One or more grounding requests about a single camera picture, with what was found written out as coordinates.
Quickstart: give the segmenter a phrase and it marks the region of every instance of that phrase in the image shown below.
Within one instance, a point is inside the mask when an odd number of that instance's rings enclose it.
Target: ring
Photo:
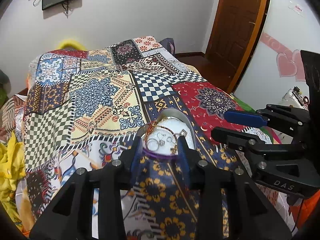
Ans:
[[[149,149],[149,147],[148,147],[148,142],[151,141],[151,140],[156,141],[157,146],[158,146],[157,149],[155,149],[155,150],[150,150],[150,149]],[[148,141],[146,142],[146,148],[147,148],[147,150],[149,150],[149,151],[155,152],[155,151],[157,151],[157,150],[159,149],[159,147],[160,147],[159,142],[158,142],[156,139],[154,139],[154,138],[149,138]]]

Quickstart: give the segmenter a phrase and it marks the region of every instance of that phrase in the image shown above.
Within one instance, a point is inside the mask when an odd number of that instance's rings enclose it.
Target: black and white checkered patch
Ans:
[[[171,88],[172,79],[167,74],[157,75],[153,73],[134,73],[142,100],[144,102],[154,101],[163,96],[174,94]]]
[[[161,97],[173,95],[175,92],[171,85],[180,82],[206,82],[198,74],[192,72],[179,73],[179,75],[154,74],[146,72],[135,72],[134,77],[139,87],[142,101],[149,102]]]

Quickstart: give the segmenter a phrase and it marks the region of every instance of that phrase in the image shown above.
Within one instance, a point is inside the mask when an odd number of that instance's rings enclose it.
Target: blue gripper pad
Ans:
[[[188,164],[186,151],[190,150],[186,139],[183,136],[178,138],[178,164],[182,171],[184,183],[187,187],[190,187],[190,167]]]
[[[268,121],[264,120],[261,114],[254,114],[244,111],[227,110],[224,113],[224,119],[231,123],[256,128],[268,125]]]
[[[140,159],[142,157],[142,139],[138,136],[133,141],[132,148],[130,150],[134,150],[134,157],[131,163],[130,171],[131,171],[131,179],[130,184],[133,187],[137,180]]]

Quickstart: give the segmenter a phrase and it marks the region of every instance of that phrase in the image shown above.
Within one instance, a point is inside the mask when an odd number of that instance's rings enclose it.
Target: jewelry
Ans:
[[[147,146],[147,144],[148,144],[148,143],[147,143],[147,142],[148,142],[148,137],[149,137],[149,135],[153,132],[153,130],[154,130],[155,127],[161,127],[161,128],[163,128],[163,129],[166,129],[167,131],[169,131],[170,133],[172,133],[172,135],[173,135],[173,137],[175,138],[176,142],[178,141],[176,135],[175,135],[175,134],[173,133],[173,131],[171,131],[169,128],[164,127],[164,126],[157,125],[157,121],[151,121],[150,124],[149,124],[149,126],[148,126],[148,129],[147,129],[147,131],[146,131],[146,133],[145,133],[145,136],[144,136],[144,142],[145,142],[146,148],[147,148],[149,151],[150,151],[150,149],[149,149],[148,146]],[[155,140],[155,141],[158,143],[158,148],[156,149],[156,150],[158,150],[159,147],[160,147],[160,143],[159,143],[156,139],[153,139],[153,140]],[[177,150],[178,150],[177,143],[175,143],[175,144],[174,144],[174,147],[170,148],[171,154],[174,155],[174,154],[177,152]]]
[[[175,144],[176,142],[173,142],[172,138],[173,138],[173,136],[167,137],[167,142],[171,142],[171,143]]]
[[[187,131],[182,129],[181,132],[179,133],[179,135],[186,137],[187,136]]]
[[[155,150],[150,150],[149,147],[148,147],[148,142],[150,142],[151,140],[156,141],[156,143],[157,143],[157,148],[156,148]],[[154,139],[154,138],[148,139],[148,141],[147,141],[147,143],[146,143],[146,148],[147,148],[149,151],[155,152],[155,151],[157,151],[157,150],[159,149],[159,147],[160,147],[159,142],[158,142],[156,139]]]
[[[160,146],[163,146],[165,144],[165,141],[162,139],[163,137],[165,136],[165,134],[162,134],[162,133],[157,133],[157,137],[159,139],[159,145]]]

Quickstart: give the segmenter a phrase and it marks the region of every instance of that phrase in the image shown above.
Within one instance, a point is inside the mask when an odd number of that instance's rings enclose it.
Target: blue mandala pattern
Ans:
[[[144,121],[142,120],[142,115],[140,112],[140,106],[128,107],[128,110],[130,111],[131,115],[126,119],[120,118],[120,130],[144,125]]]
[[[84,114],[92,116],[99,105],[113,107],[111,96],[114,96],[119,88],[110,84],[110,82],[109,77],[100,81],[91,79],[84,87],[74,92],[75,118]]]
[[[199,95],[195,96],[200,101],[199,107],[206,109],[208,115],[217,115],[224,119],[224,113],[228,109],[236,109],[236,104],[232,99],[214,88],[204,87],[198,89]]]

